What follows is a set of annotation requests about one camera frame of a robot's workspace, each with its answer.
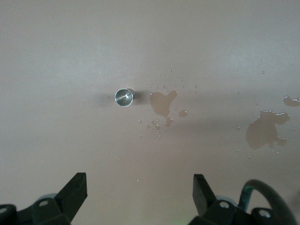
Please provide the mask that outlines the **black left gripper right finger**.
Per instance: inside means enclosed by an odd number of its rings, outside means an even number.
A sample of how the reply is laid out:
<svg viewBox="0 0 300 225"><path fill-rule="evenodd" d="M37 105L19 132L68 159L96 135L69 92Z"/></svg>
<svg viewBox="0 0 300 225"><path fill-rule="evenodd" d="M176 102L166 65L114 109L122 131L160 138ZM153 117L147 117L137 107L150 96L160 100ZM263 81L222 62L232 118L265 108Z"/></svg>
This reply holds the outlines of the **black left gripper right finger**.
<svg viewBox="0 0 300 225"><path fill-rule="evenodd" d="M254 208L248 214L229 199L217 199L202 174L195 174L193 200L198 215L194 225L278 225L272 209Z"/></svg>

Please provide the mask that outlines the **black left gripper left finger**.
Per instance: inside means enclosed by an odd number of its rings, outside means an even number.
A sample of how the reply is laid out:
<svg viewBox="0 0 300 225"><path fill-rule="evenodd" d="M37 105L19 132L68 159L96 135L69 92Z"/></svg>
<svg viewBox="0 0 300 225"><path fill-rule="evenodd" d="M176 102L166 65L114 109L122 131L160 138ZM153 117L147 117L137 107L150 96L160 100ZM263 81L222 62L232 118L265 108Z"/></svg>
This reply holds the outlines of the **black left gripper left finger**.
<svg viewBox="0 0 300 225"><path fill-rule="evenodd" d="M0 206L2 225L70 225L87 198L86 173L78 172L57 194L41 196L17 211L13 204Z"/></svg>

